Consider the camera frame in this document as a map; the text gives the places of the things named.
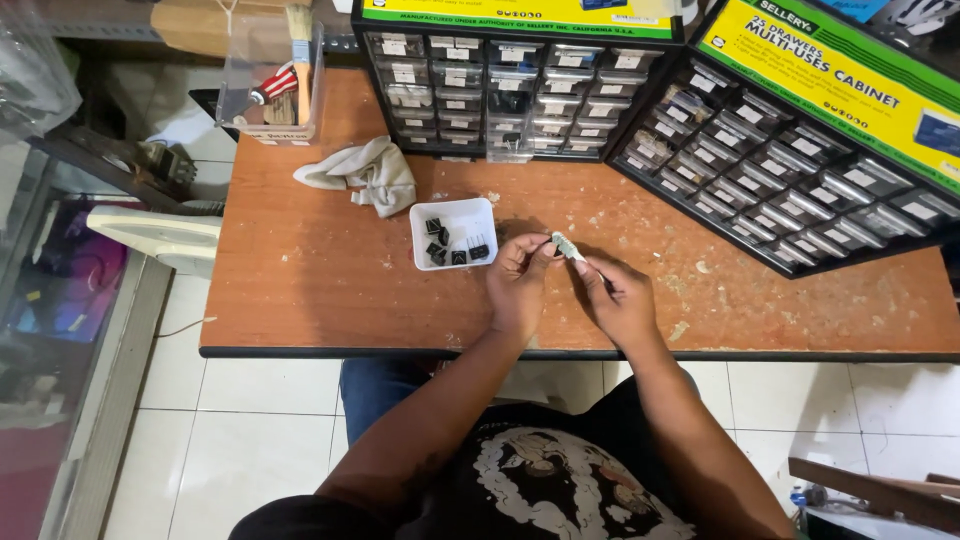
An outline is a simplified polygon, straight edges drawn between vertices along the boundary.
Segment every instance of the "hand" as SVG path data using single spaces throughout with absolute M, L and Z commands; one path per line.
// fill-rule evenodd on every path
M 621 351 L 633 349 L 650 340 L 663 340 L 657 328 L 657 309 L 650 277 L 622 262 L 587 257 L 575 261 L 600 330 Z M 604 283 L 600 275 L 607 279 Z
M 563 266 L 554 257 L 550 236 L 522 234 L 503 245 L 487 273 L 487 292 L 493 304 L 491 328 L 530 341 L 543 315 L 543 280 L 550 266 Z

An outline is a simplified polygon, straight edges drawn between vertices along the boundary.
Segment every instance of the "black t-shirt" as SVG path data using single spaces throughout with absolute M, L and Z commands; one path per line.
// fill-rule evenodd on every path
M 615 448 L 652 443 L 645 421 L 611 433 L 617 419 L 606 416 L 492 407 L 398 527 L 349 503 L 302 495 L 257 509 L 230 540 L 696 537 L 675 512 L 682 505 L 665 503 L 676 497 L 656 454 Z

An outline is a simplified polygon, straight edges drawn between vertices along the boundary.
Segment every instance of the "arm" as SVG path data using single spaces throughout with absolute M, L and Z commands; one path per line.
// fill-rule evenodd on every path
M 588 261 L 578 262 L 577 271 L 597 321 L 634 370 L 660 455 L 684 499 L 706 524 L 727 534 L 793 538 L 770 487 L 700 401 L 663 342 L 650 278 L 625 265 Z
M 460 448 L 536 331 L 543 280 L 556 246 L 546 234 L 507 242 L 487 274 L 489 330 L 450 366 L 376 421 L 347 451 L 317 495 L 389 521 Z

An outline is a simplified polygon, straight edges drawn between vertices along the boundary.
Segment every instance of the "person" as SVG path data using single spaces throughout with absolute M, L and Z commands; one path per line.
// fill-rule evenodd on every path
M 490 327 L 432 379 L 415 362 L 346 360 L 347 453 L 315 494 L 262 506 L 230 540 L 793 538 L 667 350 L 650 279 L 622 263 L 575 265 L 634 376 L 581 415 L 489 406 L 537 330 L 556 251 L 546 234 L 506 242 L 487 273 Z

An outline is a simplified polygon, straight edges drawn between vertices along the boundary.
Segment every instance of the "rag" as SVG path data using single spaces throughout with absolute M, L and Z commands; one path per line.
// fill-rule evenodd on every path
M 350 200 L 357 205 L 373 205 L 380 217 L 390 217 L 417 201 L 417 181 L 403 153 L 388 136 L 304 165 L 294 173 L 294 179 L 320 189 L 364 187 L 350 195 Z

